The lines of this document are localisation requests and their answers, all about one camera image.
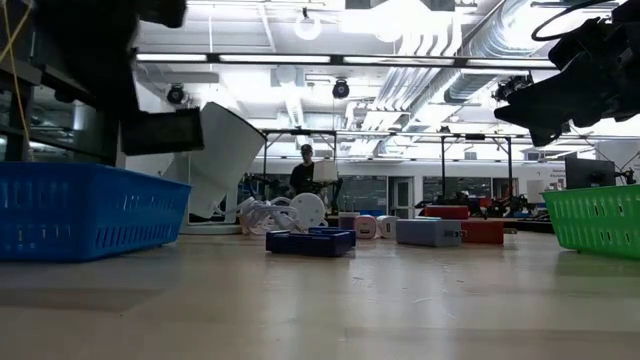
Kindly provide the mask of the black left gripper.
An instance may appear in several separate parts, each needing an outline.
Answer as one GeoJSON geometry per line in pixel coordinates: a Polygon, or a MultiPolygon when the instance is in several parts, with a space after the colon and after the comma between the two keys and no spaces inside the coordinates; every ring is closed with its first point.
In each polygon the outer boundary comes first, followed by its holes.
{"type": "Polygon", "coordinates": [[[70,75],[95,99],[108,120],[120,125],[122,150],[140,108],[128,55],[138,29],[136,0],[34,0],[38,29],[61,52],[70,75]],[[80,49],[82,45],[93,48],[80,49]]]}

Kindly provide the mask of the black aluminium table frame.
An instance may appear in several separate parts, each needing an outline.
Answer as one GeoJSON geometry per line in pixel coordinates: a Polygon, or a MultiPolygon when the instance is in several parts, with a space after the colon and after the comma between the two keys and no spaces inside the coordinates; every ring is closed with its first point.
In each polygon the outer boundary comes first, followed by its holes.
{"type": "Polygon", "coordinates": [[[518,231],[554,234],[552,223],[549,221],[533,221],[527,219],[503,219],[505,228],[513,228],[518,231]]]}

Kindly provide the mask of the grey glass door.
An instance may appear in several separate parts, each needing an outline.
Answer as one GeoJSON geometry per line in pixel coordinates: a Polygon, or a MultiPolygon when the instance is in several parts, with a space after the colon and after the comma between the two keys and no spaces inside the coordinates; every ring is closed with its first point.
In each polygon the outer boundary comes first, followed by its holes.
{"type": "Polygon", "coordinates": [[[412,177],[389,178],[389,214],[402,219],[414,215],[414,180],[412,177]]]}

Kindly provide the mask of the black ceiling track light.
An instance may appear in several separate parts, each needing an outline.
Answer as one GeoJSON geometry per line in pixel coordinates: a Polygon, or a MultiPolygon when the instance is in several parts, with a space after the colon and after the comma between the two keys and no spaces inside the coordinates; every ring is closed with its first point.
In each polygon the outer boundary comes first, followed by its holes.
{"type": "Polygon", "coordinates": [[[492,92],[491,97],[497,102],[506,102],[512,93],[533,83],[534,80],[531,74],[511,76],[497,83],[497,88],[492,92]]]}

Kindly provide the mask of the person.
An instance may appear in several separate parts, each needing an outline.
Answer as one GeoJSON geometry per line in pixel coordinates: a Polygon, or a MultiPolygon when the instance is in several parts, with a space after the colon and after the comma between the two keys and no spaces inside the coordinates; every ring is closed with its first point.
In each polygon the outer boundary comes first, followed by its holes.
{"type": "Polygon", "coordinates": [[[302,162],[292,170],[290,176],[290,187],[296,195],[314,192],[313,148],[310,144],[304,144],[301,146],[300,153],[302,162]]]}

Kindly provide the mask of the long ceiling light strip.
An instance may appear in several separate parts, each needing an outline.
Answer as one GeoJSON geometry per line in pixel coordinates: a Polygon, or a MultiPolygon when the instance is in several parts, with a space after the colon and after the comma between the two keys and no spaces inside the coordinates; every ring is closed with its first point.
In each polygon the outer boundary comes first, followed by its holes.
{"type": "Polygon", "coordinates": [[[483,58],[465,56],[396,56],[343,54],[138,53],[139,63],[226,65],[321,65],[364,67],[555,70],[545,58],[483,58]]]}

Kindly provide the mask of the grey-blue power adapter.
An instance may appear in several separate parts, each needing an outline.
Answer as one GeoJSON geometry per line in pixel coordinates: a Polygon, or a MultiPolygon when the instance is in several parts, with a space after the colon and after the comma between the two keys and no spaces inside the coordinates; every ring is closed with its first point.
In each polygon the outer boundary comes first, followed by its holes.
{"type": "Polygon", "coordinates": [[[457,220],[400,219],[396,222],[396,242],[425,247],[457,247],[467,232],[457,220]]]}

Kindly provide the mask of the dark blue box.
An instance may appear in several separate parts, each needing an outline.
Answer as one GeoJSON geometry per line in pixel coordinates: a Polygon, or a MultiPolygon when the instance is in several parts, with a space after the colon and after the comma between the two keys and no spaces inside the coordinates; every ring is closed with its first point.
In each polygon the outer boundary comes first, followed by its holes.
{"type": "Polygon", "coordinates": [[[347,233],[322,235],[278,230],[268,232],[265,243],[265,249],[273,254],[314,257],[340,257],[353,248],[347,233]]]}

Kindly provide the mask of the blue plastic basket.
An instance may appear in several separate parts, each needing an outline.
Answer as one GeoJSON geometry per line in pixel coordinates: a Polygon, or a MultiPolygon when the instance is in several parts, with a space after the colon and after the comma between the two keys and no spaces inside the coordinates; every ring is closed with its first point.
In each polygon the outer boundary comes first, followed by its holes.
{"type": "Polygon", "coordinates": [[[95,163],[0,162],[0,261],[80,262],[172,243],[190,192],[95,163]]]}

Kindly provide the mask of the red box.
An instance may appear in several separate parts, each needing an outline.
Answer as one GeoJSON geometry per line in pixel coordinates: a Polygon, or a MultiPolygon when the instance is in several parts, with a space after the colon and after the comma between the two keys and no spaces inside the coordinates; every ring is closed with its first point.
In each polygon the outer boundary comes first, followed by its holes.
{"type": "Polygon", "coordinates": [[[466,205],[428,205],[424,216],[440,220],[467,220],[470,212],[466,205]]]}
{"type": "Polygon", "coordinates": [[[461,222],[464,243],[503,245],[504,224],[490,220],[463,220],[461,222]]]}

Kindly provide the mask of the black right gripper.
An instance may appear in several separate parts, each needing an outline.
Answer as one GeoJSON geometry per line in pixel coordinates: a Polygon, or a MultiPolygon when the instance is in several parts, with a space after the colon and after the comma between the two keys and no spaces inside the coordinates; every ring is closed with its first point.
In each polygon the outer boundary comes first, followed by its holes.
{"type": "MultiPolygon", "coordinates": [[[[640,56],[619,55],[598,63],[582,54],[567,69],[577,81],[577,105],[571,111],[575,125],[592,126],[603,118],[624,122],[640,114],[640,56]]],[[[504,106],[494,110],[494,116],[515,125],[559,125],[530,129],[535,147],[549,145],[570,132],[569,90],[570,76],[561,71],[512,93],[504,106]]]]}

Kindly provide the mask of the white desk lamp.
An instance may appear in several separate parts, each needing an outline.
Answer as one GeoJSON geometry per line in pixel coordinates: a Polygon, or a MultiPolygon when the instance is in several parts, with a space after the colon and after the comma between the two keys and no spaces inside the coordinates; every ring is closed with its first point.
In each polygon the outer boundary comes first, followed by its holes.
{"type": "Polygon", "coordinates": [[[204,148],[175,153],[165,178],[191,186],[180,232],[239,234],[238,184],[266,142],[263,132],[231,110],[208,102],[201,109],[204,148]]]}

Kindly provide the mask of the white background lampshade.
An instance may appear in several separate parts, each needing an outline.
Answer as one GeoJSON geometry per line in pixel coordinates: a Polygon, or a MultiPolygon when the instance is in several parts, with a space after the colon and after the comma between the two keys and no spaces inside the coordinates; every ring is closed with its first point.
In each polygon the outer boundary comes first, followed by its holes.
{"type": "Polygon", "coordinates": [[[337,164],[334,160],[323,159],[314,163],[313,181],[330,183],[338,180],[337,164]]]}

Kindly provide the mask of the black background gantry frame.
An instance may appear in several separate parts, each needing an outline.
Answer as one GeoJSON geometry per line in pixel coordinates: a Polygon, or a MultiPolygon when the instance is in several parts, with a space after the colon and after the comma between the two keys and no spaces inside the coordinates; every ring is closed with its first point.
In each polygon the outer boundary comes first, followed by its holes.
{"type": "Polygon", "coordinates": [[[417,137],[421,138],[437,138],[440,144],[440,168],[441,177],[446,177],[446,148],[445,143],[448,138],[456,140],[466,141],[493,141],[499,148],[501,148],[507,154],[507,167],[508,167],[508,197],[511,201],[514,197],[513,186],[513,157],[512,157],[512,141],[514,138],[523,138],[523,135],[500,135],[500,134],[484,134],[484,133],[446,133],[446,132],[397,132],[397,131],[336,131],[336,130],[319,130],[319,129],[264,129],[262,130],[264,135],[264,144],[262,146],[262,152],[259,153],[256,158],[262,160],[262,174],[267,172],[267,160],[268,149],[276,143],[282,135],[304,135],[304,136],[318,136],[325,141],[325,136],[331,136],[333,142],[328,142],[329,147],[333,151],[333,155],[330,157],[334,162],[338,161],[338,138],[340,136],[360,136],[365,138],[390,138],[390,137],[417,137]]]}

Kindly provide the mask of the black computer monitor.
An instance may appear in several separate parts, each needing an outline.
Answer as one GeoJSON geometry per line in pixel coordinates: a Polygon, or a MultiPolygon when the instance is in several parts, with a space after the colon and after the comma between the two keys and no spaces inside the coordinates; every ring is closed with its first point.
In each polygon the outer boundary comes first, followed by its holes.
{"type": "Polygon", "coordinates": [[[616,185],[615,164],[611,161],[566,158],[565,172],[568,189],[616,185]]]}

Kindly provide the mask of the green plastic basket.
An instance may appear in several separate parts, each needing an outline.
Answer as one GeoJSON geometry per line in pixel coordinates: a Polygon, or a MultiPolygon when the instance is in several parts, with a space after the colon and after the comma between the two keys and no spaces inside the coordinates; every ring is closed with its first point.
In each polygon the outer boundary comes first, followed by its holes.
{"type": "Polygon", "coordinates": [[[640,185],[543,194],[561,247],[640,260],[640,185]]]}

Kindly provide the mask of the pink charger cube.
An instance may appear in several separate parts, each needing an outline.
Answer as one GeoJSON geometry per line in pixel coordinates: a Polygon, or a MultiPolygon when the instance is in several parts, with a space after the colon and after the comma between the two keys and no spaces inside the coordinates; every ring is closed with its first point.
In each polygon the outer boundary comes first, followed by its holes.
{"type": "Polygon", "coordinates": [[[359,215],[353,222],[357,239],[373,239],[377,233],[376,218],[371,215],[359,215]]]}

